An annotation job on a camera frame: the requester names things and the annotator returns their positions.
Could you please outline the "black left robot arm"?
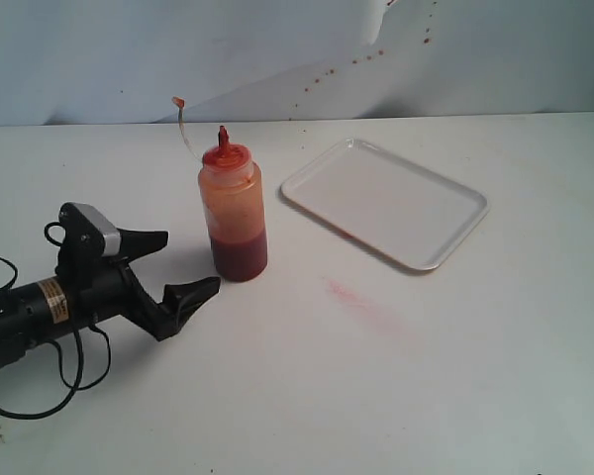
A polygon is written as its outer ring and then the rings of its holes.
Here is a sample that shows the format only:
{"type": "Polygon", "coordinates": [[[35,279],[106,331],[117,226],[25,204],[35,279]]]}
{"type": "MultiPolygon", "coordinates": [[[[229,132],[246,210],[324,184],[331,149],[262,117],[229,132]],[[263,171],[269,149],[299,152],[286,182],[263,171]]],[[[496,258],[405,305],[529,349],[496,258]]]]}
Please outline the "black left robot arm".
{"type": "Polygon", "coordinates": [[[66,235],[54,276],[0,289],[0,369],[47,341],[117,316],[163,341],[219,293],[220,278],[207,277],[167,285],[156,302],[130,264],[165,248],[167,233],[122,230],[120,237],[119,250],[106,254],[94,237],[66,235]]]}

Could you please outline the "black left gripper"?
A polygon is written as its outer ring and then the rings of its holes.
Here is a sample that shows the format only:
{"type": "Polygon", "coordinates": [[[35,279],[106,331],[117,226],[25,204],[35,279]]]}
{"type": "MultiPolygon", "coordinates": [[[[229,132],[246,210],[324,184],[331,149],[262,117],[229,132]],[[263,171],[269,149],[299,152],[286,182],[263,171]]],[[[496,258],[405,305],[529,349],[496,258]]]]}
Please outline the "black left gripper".
{"type": "Polygon", "coordinates": [[[100,258],[80,253],[63,238],[55,273],[67,285],[74,314],[80,322],[105,321],[120,315],[158,341],[179,334],[191,317],[219,293],[221,278],[167,284],[158,303],[144,289],[130,263],[164,249],[168,232],[119,229],[119,234],[118,253],[100,258]]]}

